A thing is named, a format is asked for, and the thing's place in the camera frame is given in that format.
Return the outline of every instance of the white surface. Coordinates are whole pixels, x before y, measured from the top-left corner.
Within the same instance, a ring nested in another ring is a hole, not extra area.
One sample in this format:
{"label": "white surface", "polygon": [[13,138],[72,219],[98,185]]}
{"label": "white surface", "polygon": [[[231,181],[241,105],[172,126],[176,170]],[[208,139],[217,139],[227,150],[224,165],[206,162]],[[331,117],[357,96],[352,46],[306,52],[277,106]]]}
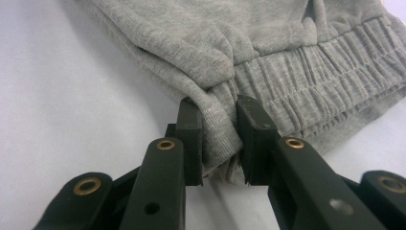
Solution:
{"label": "white surface", "polygon": [[[0,1],[0,229],[31,229],[71,178],[138,167],[177,104],[72,1]],[[406,176],[406,100],[326,155]],[[187,229],[278,229],[265,187],[187,188]]]}

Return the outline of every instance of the clothing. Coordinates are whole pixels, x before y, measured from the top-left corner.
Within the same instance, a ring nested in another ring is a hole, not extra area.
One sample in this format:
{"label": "clothing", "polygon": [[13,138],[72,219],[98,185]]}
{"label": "clothing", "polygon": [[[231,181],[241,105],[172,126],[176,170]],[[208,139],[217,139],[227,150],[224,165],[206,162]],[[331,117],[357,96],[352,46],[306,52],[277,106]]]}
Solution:
{"label": "clothing", "polygon": [[230,183],[238,94],[320,153],[406,94],[406,29],[378,0],[79,2],[170,97],[196,102],[205,172]]}

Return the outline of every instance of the gray fabric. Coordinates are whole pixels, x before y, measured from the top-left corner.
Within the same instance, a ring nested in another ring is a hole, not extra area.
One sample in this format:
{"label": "gray fabric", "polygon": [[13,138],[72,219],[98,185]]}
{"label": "gray fabric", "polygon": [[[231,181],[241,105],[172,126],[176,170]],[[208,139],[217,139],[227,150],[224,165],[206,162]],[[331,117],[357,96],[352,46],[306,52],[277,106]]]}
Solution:
{"label": "gray fabric", "polygon": [[242,178],[237,94],[320,153],[404,96],[406,30],[377,0],[79,2],[172,98],[197,103],[205,171],[228,182]]}

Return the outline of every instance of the cloth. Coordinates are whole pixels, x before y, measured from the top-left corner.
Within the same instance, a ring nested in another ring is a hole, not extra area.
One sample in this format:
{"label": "cloth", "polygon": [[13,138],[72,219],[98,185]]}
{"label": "cloth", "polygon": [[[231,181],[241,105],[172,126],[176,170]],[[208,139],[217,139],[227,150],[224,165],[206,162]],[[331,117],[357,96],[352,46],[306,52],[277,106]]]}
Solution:
{"label": "cloth", "polygon": [[173,99],[203,114],[203,164],[243,181],[238,94],[321,154],[405,96],[406,29],[378,0],[79,0]]}

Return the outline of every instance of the ribbed waistband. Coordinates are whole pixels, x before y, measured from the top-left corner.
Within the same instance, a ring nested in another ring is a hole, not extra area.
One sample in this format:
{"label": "ribbed waistband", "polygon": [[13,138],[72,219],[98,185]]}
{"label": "ribbed waistband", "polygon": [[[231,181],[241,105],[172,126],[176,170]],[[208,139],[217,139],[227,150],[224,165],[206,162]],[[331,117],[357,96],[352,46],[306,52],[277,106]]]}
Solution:
{"label": "ribbed waistband", "polygon": [[281,135],[318,135],[405,86],[406,49],[390,24],[376,18],[328,42],[241,63],[231,95],[258,99]]}

